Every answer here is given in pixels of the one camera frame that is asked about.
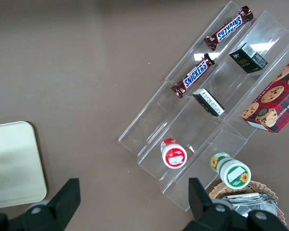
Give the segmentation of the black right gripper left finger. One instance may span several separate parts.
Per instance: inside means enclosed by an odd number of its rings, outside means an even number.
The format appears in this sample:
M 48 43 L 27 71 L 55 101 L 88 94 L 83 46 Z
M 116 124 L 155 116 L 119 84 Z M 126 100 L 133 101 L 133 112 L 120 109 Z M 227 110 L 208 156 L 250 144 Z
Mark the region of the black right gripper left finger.
M 37 204 L 9 221 L 10 231 L 63 231 L 81 202 L 78 178 L 69 179 L 46 204 Z

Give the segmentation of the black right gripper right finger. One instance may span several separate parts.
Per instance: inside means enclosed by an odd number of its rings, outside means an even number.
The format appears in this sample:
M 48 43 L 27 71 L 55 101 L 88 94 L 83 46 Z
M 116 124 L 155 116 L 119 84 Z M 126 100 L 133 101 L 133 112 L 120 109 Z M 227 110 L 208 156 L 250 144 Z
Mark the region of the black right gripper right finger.
M 213 203 L 198 178 L 190 178 L 188 199 L 194 220 L 185 231 L 246 231 L 247 219 L 228 206 Z

